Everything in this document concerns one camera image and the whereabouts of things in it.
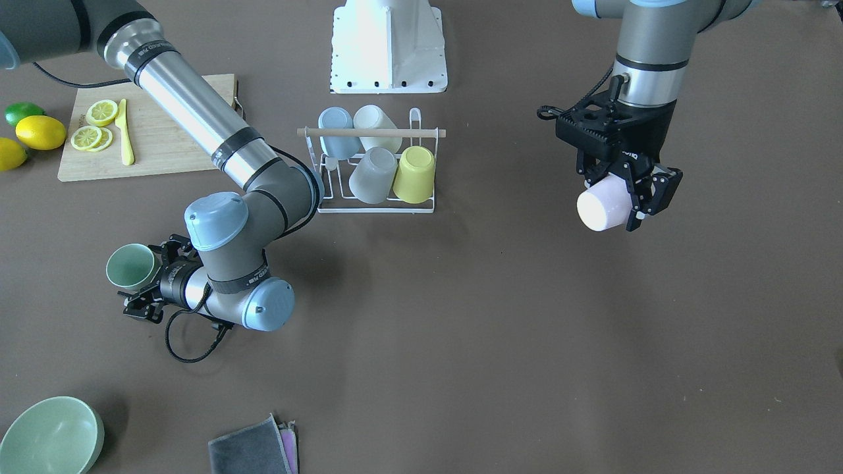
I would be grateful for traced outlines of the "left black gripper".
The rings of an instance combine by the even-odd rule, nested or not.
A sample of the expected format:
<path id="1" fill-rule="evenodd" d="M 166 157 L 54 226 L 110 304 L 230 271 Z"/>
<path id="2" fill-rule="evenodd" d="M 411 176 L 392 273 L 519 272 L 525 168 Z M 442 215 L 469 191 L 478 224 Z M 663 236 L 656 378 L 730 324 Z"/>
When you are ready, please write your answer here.
<path id="1" fill-rule="evenodd" d="M 556 119 L 557 138 L 578 148 L 577 173 L 586 188 L 609 174 L 620 177 L 626 186 L 622 168 L 630 164 L 628 232 L 638 229 L 647 216 L 665 210 L 684 177 L 680 169 L 655 166 L 661 161 L 675 107 L 675 101 L 657 107 L 631 106 L 602 92 L 581 100 Z"/>

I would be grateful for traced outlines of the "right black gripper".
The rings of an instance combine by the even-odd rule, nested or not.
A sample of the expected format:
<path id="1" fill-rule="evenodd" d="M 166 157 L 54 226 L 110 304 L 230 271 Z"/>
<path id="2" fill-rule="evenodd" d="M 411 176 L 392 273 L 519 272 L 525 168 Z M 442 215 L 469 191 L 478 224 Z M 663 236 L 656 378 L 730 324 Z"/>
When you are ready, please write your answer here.
<path id="1" fill-rule="evenodd" d="M 180 234 L 169 235 L 168 240 L 153 245 L 153 253 L 160 256 L 162 264 L 168 264 L 159 277 L 159 290 L 144 289 L 134 294 L 121 291 L 124 297 L 122 314 L 134 320 L 159 324 L 165 304 L 174 304 L 181 309 L 192 308 L 186 297 L 186 289 L 190 277 L 202 264 L 194 261 L 198 252 L 190 238 Z"/>

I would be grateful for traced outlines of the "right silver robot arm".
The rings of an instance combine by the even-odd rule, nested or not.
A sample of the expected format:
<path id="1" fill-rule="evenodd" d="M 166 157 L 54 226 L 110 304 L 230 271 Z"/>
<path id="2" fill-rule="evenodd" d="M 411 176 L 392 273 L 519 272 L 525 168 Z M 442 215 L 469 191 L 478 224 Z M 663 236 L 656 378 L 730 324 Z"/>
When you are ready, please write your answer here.
<path id="1" fill-rule="evenodd" d="M 168 304 L 251 330 L 280 328 L 292 287 L 272 276 L 265 247 L 312 219 L 324 186 L 288 165 L 165 39 L 136 1 L 3 1 L 2 67 L 94 51 L 150 97 L 244 190 L 192 202 L 189 239 L 151 246 L 154 279 L 127 294 L 124 314 L 159 321 Z"/>

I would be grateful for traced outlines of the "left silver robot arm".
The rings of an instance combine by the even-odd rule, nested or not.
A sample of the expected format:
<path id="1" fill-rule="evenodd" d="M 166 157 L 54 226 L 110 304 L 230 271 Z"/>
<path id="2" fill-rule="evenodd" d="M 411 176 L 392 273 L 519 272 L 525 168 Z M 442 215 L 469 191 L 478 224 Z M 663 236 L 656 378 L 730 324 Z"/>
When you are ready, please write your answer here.
<path id="1" fill-rule="evenodd" d="M 581 222 L 594 231 L 635 231 L 669 206 L 683 173 L 664 165 L 661 148 L 702 31 L 742 16 L 753 1 L 575 1 L 592 18 L 621 21 L 613 66 L 578 102 L 542 106 L 561 141 L 577 148 Z"/>

